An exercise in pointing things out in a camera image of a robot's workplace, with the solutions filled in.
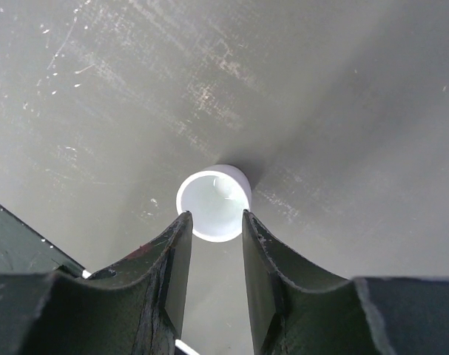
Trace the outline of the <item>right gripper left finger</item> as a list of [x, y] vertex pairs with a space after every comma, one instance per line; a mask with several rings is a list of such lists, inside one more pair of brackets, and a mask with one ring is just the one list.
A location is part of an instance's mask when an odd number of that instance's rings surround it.
[[183, 328], [192, 216], [88, 278], [0, 273], [0, 354], [173, 354]]

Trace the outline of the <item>small white cup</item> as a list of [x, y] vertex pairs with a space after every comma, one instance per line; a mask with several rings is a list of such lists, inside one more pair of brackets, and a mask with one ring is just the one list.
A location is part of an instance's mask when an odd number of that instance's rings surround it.
[[235, 166], [210, 166], [182, 182], [175, 205], [177, 213], [192, 214], [194, 236], [225, 243], [242, 233], [243, 212], [251, 208], [251, 185]]

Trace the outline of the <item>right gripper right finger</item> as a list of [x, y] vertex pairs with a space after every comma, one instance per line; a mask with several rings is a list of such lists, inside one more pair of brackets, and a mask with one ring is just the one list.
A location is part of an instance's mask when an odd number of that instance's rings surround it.
[[449, 354], [449, 278], [346, 279], [251, 212], [243, 260], [256, 354]]

